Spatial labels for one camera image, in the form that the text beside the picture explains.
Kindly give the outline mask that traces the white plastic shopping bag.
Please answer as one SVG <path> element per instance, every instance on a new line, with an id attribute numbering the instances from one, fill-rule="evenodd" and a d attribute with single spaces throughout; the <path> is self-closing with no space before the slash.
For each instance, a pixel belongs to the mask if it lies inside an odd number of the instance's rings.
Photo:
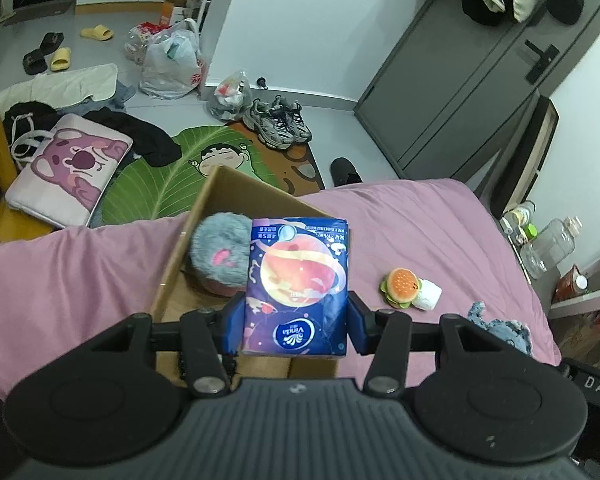
<path id="1" fill-rule="evenodd" d="M 148 42 L 138 88 L 152 98 L 181 99 L 199 86 L 203 71 L 198 26 L 186 18 Z"/>

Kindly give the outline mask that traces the black white tote bag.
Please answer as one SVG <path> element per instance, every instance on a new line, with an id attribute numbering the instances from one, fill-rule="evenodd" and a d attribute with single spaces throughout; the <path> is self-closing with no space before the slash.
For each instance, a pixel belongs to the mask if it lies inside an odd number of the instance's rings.
<path id="1" fill-rule="evenodd" d="M 27 131 L 17 132 L 19 124 L 26 124 Z M 23 170 L 34 159 L 38 149 L 53 140 L 53 135 L 46 130 L 35 127 L 33 114 L 22 114 L 14 118 L 12 131 L 10 132 L 9 151 L 18 171 Z"/>

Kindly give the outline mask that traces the yellow slipper far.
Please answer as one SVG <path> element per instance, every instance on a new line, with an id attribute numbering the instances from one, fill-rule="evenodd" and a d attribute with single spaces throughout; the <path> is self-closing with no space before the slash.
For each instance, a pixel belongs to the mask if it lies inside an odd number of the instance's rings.
<path id="1" fill-rule="evenodd" d="M 80 36 L 96 41 L 108 41 L 114 38 L 114 32 L 104 25 L 96 25 L 95 27 L 82 29 Z"/>

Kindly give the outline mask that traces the white drawer shelf unit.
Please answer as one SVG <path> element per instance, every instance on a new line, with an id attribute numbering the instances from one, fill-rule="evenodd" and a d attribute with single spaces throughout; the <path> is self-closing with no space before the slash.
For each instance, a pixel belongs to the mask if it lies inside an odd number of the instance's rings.
<path id="1" fill-rule="evenodd" d="M 547 317 L 562 356 L 600 370 L 600 260 L 584 275 L 586 292 L 552 304 Z"/>

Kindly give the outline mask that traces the black slipper pair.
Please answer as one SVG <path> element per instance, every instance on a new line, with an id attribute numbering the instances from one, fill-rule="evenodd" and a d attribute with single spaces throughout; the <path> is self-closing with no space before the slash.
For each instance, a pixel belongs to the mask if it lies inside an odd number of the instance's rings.
<path id="1" fill-rule="evenodd" d="M 64 41 L 62 32 L 46 32 L 40 45 L 28 52 L 22 59 L 22 67 L 27 75 L 35 76 L 47 70 L 46 56 L 54 53 Z"/>

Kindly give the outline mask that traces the pink bear laptop bag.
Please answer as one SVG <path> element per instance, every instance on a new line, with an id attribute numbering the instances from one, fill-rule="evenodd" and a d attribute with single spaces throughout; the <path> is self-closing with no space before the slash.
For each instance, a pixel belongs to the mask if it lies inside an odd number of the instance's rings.
<path id="1" fill-rule="evenodd" d="M 133 141 L 75 114 L 62 116 L 50 133 L 53 140 L 18 171 L 6 204 L 56 228 L 87 226 Z"/>

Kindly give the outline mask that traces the white cloth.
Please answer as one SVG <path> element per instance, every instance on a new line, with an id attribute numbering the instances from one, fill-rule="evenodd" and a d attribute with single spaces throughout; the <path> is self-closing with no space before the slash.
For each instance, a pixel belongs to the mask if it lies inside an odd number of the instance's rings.
<path id="1" fill-rule="evenodd" d="M 419 280 L 418 284 L 418 293 L 412 301 L 412 306 L 425 312 L 434 310 L 442 296 L 442 289 L 428 280 Z"/>

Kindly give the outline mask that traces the framed board leaning on wall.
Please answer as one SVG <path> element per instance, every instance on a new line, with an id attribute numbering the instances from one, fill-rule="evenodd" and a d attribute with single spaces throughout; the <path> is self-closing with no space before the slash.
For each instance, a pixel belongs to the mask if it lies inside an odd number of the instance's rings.
<path id="1" fill-rule="evenodd" d="M 538 180 L 559 122 L 553 102 L 538 92 L 494 168 L 488 205 L 496 218 L 522 204 Z"/>

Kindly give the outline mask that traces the black clothes pile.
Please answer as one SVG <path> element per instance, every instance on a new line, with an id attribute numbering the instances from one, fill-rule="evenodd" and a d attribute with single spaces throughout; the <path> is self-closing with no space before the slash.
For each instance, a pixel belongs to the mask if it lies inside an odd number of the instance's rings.
<path id="1" fill-rule="evenodd" d="M 75 114 L 96 124 L 123 133 L 133 141 L 133 151 L 146 160 L 151 167 L 164 167 L 182 156 L 181 147 L 161 128 L 129 115 L 125 110 L 111 106 L 87 103 L 70 106 L 68 110 L 56 110 L 38 101 L 13 105 L 3 119 L 7 144 L 32 129 L 50 131 L 65 115 Z"/>

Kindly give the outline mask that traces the denim elephant toy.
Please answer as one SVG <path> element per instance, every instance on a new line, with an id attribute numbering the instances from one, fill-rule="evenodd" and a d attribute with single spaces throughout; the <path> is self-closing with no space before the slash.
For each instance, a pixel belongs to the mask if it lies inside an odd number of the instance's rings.
<path id="1" fill-rule="evenodd" d="M 487 321 L 483 317 L 485 310 L 486 306 L 482 301 L 475 302 L 467 313 L 468 320 L 527 356 L 532 355 L 531 334 L 524 323 L 516 320 L 500 320 L 499 318 Z"/>

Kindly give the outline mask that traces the blue tissue pack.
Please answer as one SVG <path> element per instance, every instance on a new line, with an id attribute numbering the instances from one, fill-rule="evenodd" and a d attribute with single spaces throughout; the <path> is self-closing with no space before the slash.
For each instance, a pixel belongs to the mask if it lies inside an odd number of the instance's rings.
<path id="1" fill-rule="evenodd" d="M 262 356 L 344 356 L 348 270 L 346 220 L 253 220 L 242 351 Z"/>

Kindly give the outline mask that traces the black shoe by bed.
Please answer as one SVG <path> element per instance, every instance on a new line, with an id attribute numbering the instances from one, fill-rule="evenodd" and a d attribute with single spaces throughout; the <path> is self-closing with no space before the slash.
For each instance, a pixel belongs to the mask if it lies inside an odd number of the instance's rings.
<path id="1" fill-rule="evenodd" d="M 363 182 L 361 176 L 358 174 L 358 170 L 356 170 L 352 162 L 345 157 L 334 159 L 330 163 L 329 171 L 335 188 L 338 188 L 338 186 Z"/>

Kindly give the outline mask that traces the white floor towel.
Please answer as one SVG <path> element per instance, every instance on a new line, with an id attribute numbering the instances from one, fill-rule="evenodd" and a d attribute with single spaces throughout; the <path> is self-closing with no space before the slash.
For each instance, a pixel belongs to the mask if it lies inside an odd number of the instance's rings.
<path id="1" fill-rule="evenodd" d="M 87 98 L 105 101 L 116 93 L 118 66 L 102 64 L 82 70 L 38 74 L 33 79 L 13 84 L 0 91 L 0 114 L 18 103 L 36 101 L 53 108 L 81 103 Z"/>

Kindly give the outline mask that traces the fluffy blue-grey plush toy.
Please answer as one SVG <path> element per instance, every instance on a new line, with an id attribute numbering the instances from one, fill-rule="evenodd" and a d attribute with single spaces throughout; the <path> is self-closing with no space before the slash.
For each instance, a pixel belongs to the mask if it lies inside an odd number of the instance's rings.
<path id="1" fill-rule="evenodd" d="M 250 218 L 218 212 L 204 218 L 189 243 L 189 262 L 201 286 L 213 295 L 231 297 L 247 285 Z"/>

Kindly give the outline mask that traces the clear small trash bag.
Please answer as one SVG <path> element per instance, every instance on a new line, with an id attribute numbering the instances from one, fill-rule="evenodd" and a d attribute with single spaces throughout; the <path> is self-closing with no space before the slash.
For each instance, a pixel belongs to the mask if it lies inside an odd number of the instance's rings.
<path id="1" fill-rule="evenodd" d="M 252 104 L 252 92 L 243 70 L 223 79 L 207 103 L 208 112 L 221 122 L 237 122 Z"/>

